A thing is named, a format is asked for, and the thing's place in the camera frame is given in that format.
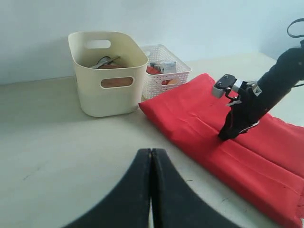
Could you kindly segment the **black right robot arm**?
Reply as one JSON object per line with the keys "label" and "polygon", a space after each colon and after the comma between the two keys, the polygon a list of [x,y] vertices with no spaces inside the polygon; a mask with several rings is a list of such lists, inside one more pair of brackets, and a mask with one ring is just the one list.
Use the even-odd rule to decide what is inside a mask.
{"label": "black right robot arm", "polygon": [[294,87],[304,79],[304,42],[280,55],[276,63],[257,81],[244,81],[225,74],[212,87],[212,95],[230,100],[231,109],[218,136],[234,139],[257,126]]}

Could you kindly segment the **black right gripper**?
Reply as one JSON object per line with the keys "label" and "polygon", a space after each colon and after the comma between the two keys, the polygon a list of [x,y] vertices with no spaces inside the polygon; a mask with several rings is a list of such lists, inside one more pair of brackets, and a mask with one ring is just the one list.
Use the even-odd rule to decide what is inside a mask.
{"label": "black right gripper", "polygon": [[[229,93],[237,93],[237,97],[229,97]],[[245,133],[256,126],[259,120],[271,110],[271,83],[235,82],[225,89],[229,97],[231,110],[226,116],[225,123],[219,131],[221,140],[236,138],[239,133]]]}

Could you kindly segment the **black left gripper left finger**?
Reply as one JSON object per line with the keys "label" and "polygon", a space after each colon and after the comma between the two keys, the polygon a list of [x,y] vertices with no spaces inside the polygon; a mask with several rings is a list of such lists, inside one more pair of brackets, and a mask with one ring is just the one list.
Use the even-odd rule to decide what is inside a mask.
{"label": "black left gripper left finger", "polygon": [[147,228],[150,213],[151,149],[139,149],[116,186],[66,228]]}

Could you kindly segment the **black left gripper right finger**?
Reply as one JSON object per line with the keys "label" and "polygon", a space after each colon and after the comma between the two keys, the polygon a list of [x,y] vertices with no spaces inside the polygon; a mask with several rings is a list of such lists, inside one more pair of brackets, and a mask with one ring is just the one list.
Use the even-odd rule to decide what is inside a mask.
{"label": "black left gripper right finger", "polygon": [[152,149],[155,228],[238,228],[203,201],[181,177],[164,149]]}

